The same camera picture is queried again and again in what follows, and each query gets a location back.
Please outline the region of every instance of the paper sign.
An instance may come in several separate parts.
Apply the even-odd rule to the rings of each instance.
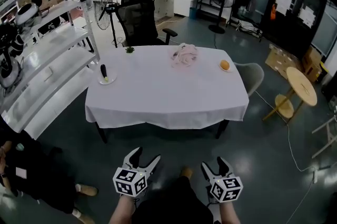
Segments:
[[[290,5],[292,3],[291,0],[276,0],[277,7],[276,11],[286,15],[286,11],[290,9]]]
[[[309,10],[302,8],[300,10],[299,18],[303,20],[303,23],[305,25],[311,28],[311,26],[313,25],[315,21],[316,16],[311,12],[310,8]]]
[[[23,179],[27,179],[27,170],[16,167],[15,168],[16,176],[19,176]]]
[[[276,11],[282,13],[285,16],[287,9],[282,5],[277,5]]]

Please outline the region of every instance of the black pants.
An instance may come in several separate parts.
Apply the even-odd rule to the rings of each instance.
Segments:
[[[158,199],[144,201],[132,215],[137,223],[213,224],[213,215],[198,200],[187,177],[178,178]]]

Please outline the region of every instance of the cardboard box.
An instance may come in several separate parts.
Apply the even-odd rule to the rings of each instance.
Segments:
[[[315,82],[321,73],[321,66],[311,65],[311,67],[307,69],[306,72],[304,72],[304,75],[308,78],[310,82]]]
[[[309,47],[302,59],[303,73],[311,82],[316,81],[322,73],[320,66],[321,59],[321,54],[312,46]]]
[[[282,50],[281,48],[275,47],[273,44],[269,44],[269,48],[271,51],[265,63],[273,70],[279,72],[282,77],[288,79],[286,69],[290,66],[302,71],[301,62],[294,55]]]

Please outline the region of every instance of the gray chair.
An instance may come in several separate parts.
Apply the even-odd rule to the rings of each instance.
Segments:
[[[260,86],[264,78],[263,69],[256,63],[234,63],[246,88],[248,97]]]

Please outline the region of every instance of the white tablecloth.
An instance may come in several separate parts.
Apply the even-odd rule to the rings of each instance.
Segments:
[[[225,51],[198,47],[196,62],[171,66],[176,46],[137,46],[132,54],[116,48],[101,55],[101,64],[117,71],[117,80],[101,85],[96,69],[85,112],[100,128],[150,123],[166,129],[202,129],[227,119],[243,120],[248,95]],[[220,69],[227,60],[232,72]]]

